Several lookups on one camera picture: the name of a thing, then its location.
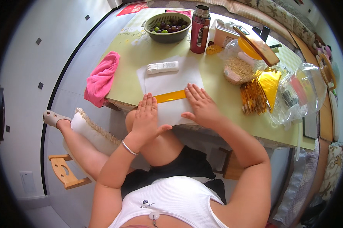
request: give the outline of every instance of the wooden chair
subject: wooden chair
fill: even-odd
[[[69,154],[50,155],[48,159],[51,161],[52,169],[54,170],[55,175],[64,184],[65,189],[72,189],[92,183],[92,180],[90,180],[89,177],[80,180],[76,178],[65,162],[73,160]]]
[[[224,148],[219,148],[220,151],[226,153],[226,159],[221,171],[214,170],[215,173],[222,174],[222,177],[230,180],[239,180],[244,168],[238,162],[235,153]]]

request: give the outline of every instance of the pink cloth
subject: pink cloth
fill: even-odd
[[[182,13],[182,14],[185,14],[185,15],[189,16],[190,18],[192,18],[192,11],[190,11],[190,10],[178,11],[178,10],[169,10],[169,9],[167,9],[165,12],[166,13],[169,13],[169,12]]]
[[[87,88],[84,92],[84,99],[92,102],[97,107],[102,107],[104,97],[110,92],[114,73],[118,67],[120,55],[111,51],[87,78]]]

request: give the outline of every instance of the silver bangle bracelet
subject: silver bangle bracelet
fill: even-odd
[[[123,140],[122,140],[122,144],[123,144],[123,146],[126,148],[126,150],[128,150],[128,152],[130,152],[130,153],[132,153],[132,154],[134,154],[134,155],[138,155],[138,153],[135,153],[135,152],[133,152],[130,148],[128,148],[128,146],[126,146],[126,144],[124,143]]]

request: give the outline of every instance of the white paper sheet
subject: white paper sheet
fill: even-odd
[[[179,62],[179,71],[147,74],[146,66],[137,70],[137,76],[144,94],[152,93],[153,96],[156,96],[183,90],[189,82],[204,88],[198,61],[194,57],[180,57],[177,55],[151,63],[171,61]],[[193,112],[186,98],[158,104],[158,125],[193,123],[193,121],[180,116],[183,112]]]

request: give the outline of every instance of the green plastic basket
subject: green plastic basket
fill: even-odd
[[[151,30],[156,27],[156,24],[158,22],[169,21],[171,18],[173,18],[177,21],[182,19],[183,21],[187,22],[187,27],[183,30],[180,30],[178,32],[173,32],[173,33],[154,33],[154,32],[151,32]],[[175,12],[168,12],[168,13],[162,13],[162,14],[155,15],[155,16],[147,19],[142,24],[142,27],[149,34],[151,39],[153,39],[159,43],[175,43],[175,42],[178,42],[178,41],[184,39],[187,36],[188,31],[191,28],[191,26],[192,26],[192,20],[190,19],[189,16],[184,15],[182,13],[175,13]]]

